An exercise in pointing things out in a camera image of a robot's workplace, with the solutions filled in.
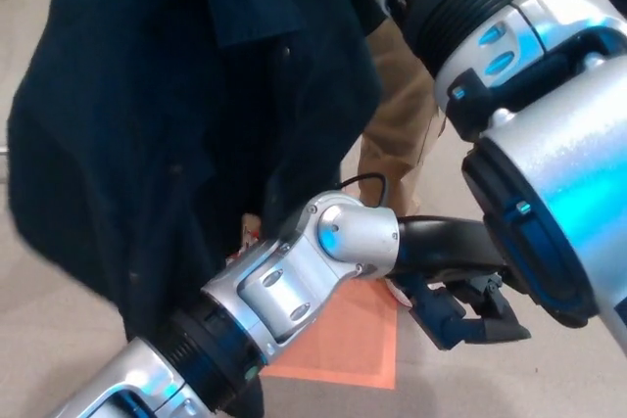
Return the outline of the robot right black hand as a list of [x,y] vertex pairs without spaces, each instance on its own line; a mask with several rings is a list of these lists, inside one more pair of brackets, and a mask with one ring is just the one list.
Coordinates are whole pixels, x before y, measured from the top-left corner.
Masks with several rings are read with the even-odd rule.
[[527,340],[501,286],[523,294],[483,223],[440,216],[399,219],[400,247],[389,277],[410,315],[439,350],[460,343]]

